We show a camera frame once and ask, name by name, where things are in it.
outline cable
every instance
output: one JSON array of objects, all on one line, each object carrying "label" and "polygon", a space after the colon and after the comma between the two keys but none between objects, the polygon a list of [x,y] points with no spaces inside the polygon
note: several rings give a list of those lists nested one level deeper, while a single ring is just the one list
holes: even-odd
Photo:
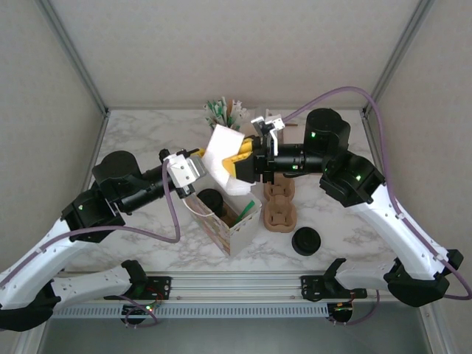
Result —
[{"label": "cable", "polygon": [[[360,319],[356,319],[354,321],[349,321],[349,322],[341,322],[344,326],[353,326],[353,325],[358,325],[359,323],[362,323],[366,320],[368,320],[370,317],[374,316],[374,313],[377,311],[377,308],[378,308],[378,304],[380,304],[381,302],[381,295],[380,293],[378,292],[378,290],[375,291],[375,294],[376,294],[376,301],[375,301],[375,305],[374,307],[372,308],[372,310],[370,310],[370,312],[364,316],[364,317],[361,317]],[[334,324],[336,324],[336,320],[333,319],[332,317],[330,317],[328,319],[330,322],[333,322]]]},{"label": "cable", "polygon": [[199,212],[196,212],[195,210],[193,210],[192,208],[189,207],[189,204],[187,204],[187,202],[185,201],[185,199],[182,199],[182,201],[184,202],[185,206],[187,207],[188,210],[190,210],[192,213],[194,213],[195,215],[198,215],[198,216],[203,216],[204,218],[207,218],[209,216],[212,216],[214,215],[215,213],[212,212],[211,214],[200,214]]},{"label": "cable", "polygon": [[[343,86],[340,88],[335,88],[334,90],[331,90],[315,98],[314,100],[311,100],[309,103],[302,106],[300,109],[297,109],[292,114],[289,114],[288,116],[283,118],[283,122],[288,122],[290,119],[293,119],[297,115],[301,114],[303,111],[309,109],[310,107],[313,107],[315,104],[320,103],[324,99],[330,96],[333,96],[334,94],[339,94],[346,91],[357,92],[358,94],[361,94],[362,96],[364,96],[367,99],[367,101],[369,101],[370,105],[372,106],[372,109],[375,112],[375,116],[377,117],[380,141],[381,141],[381,155],[382,155],[383,171],[384,171],[385,180],[386,180],[387,192],[389,193],[389,199],[390,199],[390,203],[393,206],[393,209],[398,215],[402,215],[403,212],[398,206],[397,199],[395,197],[395,193],[393,189],[392,173],[390,172],[389,156],[388,156],[388,153],[386,152],[384,126],[382,124],[383,121],[381,118],[380,108],[378,107],[374,99],[365,90],[359,87],[355,87],[355,86]],[[444,297],[446,299],[455,299],[455,300],[472,299],[472,288],[467,283],[467,280],[452,265],[450,265],[447,261],[443,259],[443,257],[436,251],[436,249],[420,234],[418,230],[416,230],[416,228],[412,225],[412,223],[407,218],[403,218],[402,221],[406,225],[406,227],[408,227],[408,229],[413,233],[413,235],[416,236],[416,238],[431,252],[431,254],[433,254],[433,257],[436,257],[460,281],[464,289],[467,291],[467,295],[465,296],[446,294]]]},{"label": "cable", "polygon": [[131,304],[133,304],[135,306],[134,308],[130,309],[126,313],[126,316],[125,316],[125,325],[126,325],[126,327],[130,325],[130,323],[128,322],[128,317],[137,309],[140,309],[140,310],[146,312],[149,316],[151,316],[151,318],[154,320],[154,322],[150,323],[150,324],[134,324],[133,325],[134,329],[152,327],[152,326],[155,326],[155,325],[159,324],[159,320],[157,319],[156,315],[153,313],[152,310],[148,310],[144,306],[138,304],[136,301],[134,301],[134,300],[132,300],[129,297],[126,297],[124,295],[119,295],[118,297],[123,299],[123,300],[126,300],[126,301],[130,302]]},{"label": "cable", "polygon": [[155,289],[152,289],[152,288],[146,288],[146,290],[148,291],[152,291],[153,293],[156,293],[156,298],[154,299],[154,301],[152,301],[150,304],[146,305],[146,308],[148,310],[150,309],[154,309],[154,308],[159,308],[161,305],[162,305],[162,300],[163,300],[163,296],[161,293],[159,293],[157,290]]},{"label": "cable", "polygon": [[351,291],[351,300],[349,300],[349,303],[352,304],[353,301],[355,300],[355,292],[354,291]]},{"label": "cable", "polygon": [[168,243],[179,242],[180,237],[181,237],[180,226],[178,224],[177,214],[176,214],[176,210],[174,208],[173,202],[172,202],[172,198],[170,197],[169,184],[167,180],[167,164],[168,163],[169,163],[168,160],[164,160],[164,163],[162,164],[162,181],[164,183],[164,194],[167,200],[167,205],[169,206],[170,215],[172,216],[174,227],[176,229],[176,238],[167,238],[167,237],[155,234],[147,230],[136,229],[134,227],[129,227],[129,226],[95,226],[95,227],[88,227],[85,229],[78,229],[78,230],[64,232],[63,234],[53,237],[51,240],[48,240],[47,242],[43,243],[42,245],[38,247],[36,251],[32,252],[24,260],[22,260],[20,264],[18,264],[14,269],[12,269],[10,273],[8,273],[8,275],[0,282],[0,288],[3,288],[19,271],[21,271],[28,263],[34,260],[40,253],[44,253],[48,247],[68,237],[88,234],[90,232],[120,230],[120,231],[135,232],[137,234],[148,236],[156,240],[160,240],[160,241],[164,241]]}]

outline black mount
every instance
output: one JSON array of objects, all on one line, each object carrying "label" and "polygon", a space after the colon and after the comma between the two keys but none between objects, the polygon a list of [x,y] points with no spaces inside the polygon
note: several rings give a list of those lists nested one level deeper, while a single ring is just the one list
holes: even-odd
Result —
[{"label": "black mount", "polygon": [[[456,249],[448,250],[448,262],[454,269],[459,269],[464,257]],[[383,277],[390,293],[404,304],[418,308],[430,302],[442,299],[448,290],[449,281],[445,278],[450,271],[444,268],[441,274],[436,273],[434,280],[412,279],[401,261],[395,259],[392,270]]]},{"label": "black mount", "polygon": [[305,275],[300,277],[302,282],[302,297],[305,300],[319,301],[322,299],[366,299],[366,289],[348,290],[335,279],[336,271],[345,262],[345,258],[338,258],[323,275]]},{"label": "black mount", "polygon": [[[156,294],[162,300],[168,300],[172,288],[172,277],[146,277],[138,291],[129,291],[126,296],[133,300],[155,300]],[[106,296],[105,300],[120,300],[118,296]]]},{"label": "black mount", "polygon": [[343,207],[372,203],[385,178],[369,160],[349,151],[327,162],[319,186]]},{"label": "black mount", "polygon": [[[145,289],[145,285],[149,283],[146,273],[136,260],[126,260],[122,263],[122,267],[130,274],[131,287],[126,295],[140,294]],[[0,305],[0,328],[24,332],[47,321],[52,316],[54,306],[61,301],[61,297],[55,296],[52,290],[52,281],[48,282],[25,308],[1,310]]]},{"label": "black mount", "polygon": [[[128,215],[164,196],[162,165],[141,173],[136,158],[128,151],[108,154],[92,168],[92,173],[108,203],[116,204],[120,212]],[[170,191],[174,190],[170,177],[168,181]]]},{"label": "black mount", "polygon": [[[79,194],[62,211],[62,219],[67,222],[71,230],[85,229],[94,226],[123,226],[125,221],[113,204],[109,204],[97,183],[93,183],[90,190]],[[88,234],[73,236],[72,242],[79,240],[84,242],[100,243],[112,231],[90,232]]]},{"label": "black mount", "polygon": [[352,302],[338,302],[327,304],[327,312],[330,314],[330,318],[336,322],[349,322],[353,316],[353,304]]}]

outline black cylinder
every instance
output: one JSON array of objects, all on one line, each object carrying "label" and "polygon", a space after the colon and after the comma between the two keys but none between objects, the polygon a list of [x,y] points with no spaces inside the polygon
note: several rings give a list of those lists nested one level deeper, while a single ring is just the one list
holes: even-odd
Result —
[{"label": "black cylinder", "polygon": [[327,153],[336,154],[347,150],[350,131],[349,123],[342,120],[338,112],[329,108],[318,108],[307,116],[303,145],[306,151],[323,156]]},{"label": "black cylinder", "polygon": [[223,196],[217,190],[211,188],[202,190],[197,194],[198,199],[215,213],[216,216],[221,218],[223,216]]},{"label": "black cylinder", "polygon": [[[138,162],[128,151],[108,154],[92,169],[100,191],[110,204],[116,204],[120,212],[127,214],[164,196],[162,166],[143,174]],[[175,186],[167,174],[169,190]]]},{"label": "black cylinder", "polygon": [[322,244],[319,233],[310,227],[298,229],[292,237],[292,247],[302,256],[311,256]]},{"label": "black cylinder", "polygon": [[[162,165],[146,171],[142,174],[142,180],[149,182],[147,187],[139,188],[135,194],[122,198],[122,206],[119,209],[122,212],[131,213],[134,210],[149,204],[151,201],[164,197],[164,182],[162,181]],[[171,177],[167,174],[167,183],[169,191],[173,191],[176,187]]]},{"label": "black cylinder", "polygon": [[302,144],[283,144],[274,156],[274,172],[321,173],[322,161],[321,155],[306,151]]}]

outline black lid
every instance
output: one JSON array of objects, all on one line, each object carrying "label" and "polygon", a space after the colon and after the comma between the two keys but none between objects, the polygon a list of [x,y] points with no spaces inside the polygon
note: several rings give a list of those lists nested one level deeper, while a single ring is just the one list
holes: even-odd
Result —
[{"label": "black lid", "polygon": [[223,214],[223,196],[217,190],[207,189],[202,190],[197,194],[197,197],[204,202],[204,204],[221,218]]},{"label": "black lid", "polygon": [[319,233],[310,227],[302,227],[292,237],[292,247],[302,256],[311,256],[322,245]]}]

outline yellow object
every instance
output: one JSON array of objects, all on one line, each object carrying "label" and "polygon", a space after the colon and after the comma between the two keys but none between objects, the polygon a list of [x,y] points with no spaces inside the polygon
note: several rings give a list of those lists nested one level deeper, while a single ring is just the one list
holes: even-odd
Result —
[{"label": "yellow object", "polygon": [[248,153],[252,151],[252,139],[251,138],[245,138],[243,140],[243,144],[241,144],[241,147],[239,148],[238,154],[241,153]]},{"label": "yellow object", "polygon": [[[239,151],[237,152],[237,155],[236,156],[239,156],[240,154],[242,153],[248,153],[248,152],[252,152],[252,139],[251,138],[245,138],[243,140],[243,144],[241,144],[241,147],[239,149]],[[200,157],[204,157],[204,154],[205,154],[205,149],[198,149],[198,151],[194,152],[192,154],[193,155],[196,155],[196,156],[200,156]]]},{"label": "yellow object", "polygon": [[227,159],[224,159],[221,163],[223,164],[223,167],[226,171],[229,172],[229,174],[233,177],[236,178],[236,166],[235,163],[239,162],[241,160],[246,160],[248,157],[252,155],[252,152],[249,153],[240,153],[238,155],[231,156]]},{"label": "yellow object", "polygon": [[198,151],[194,152],[192,154],[192,156],[197,155],[197,156],[200,156],[200,157],[204,157],[204,154],[205,154],[205,149],[198,149]]}]

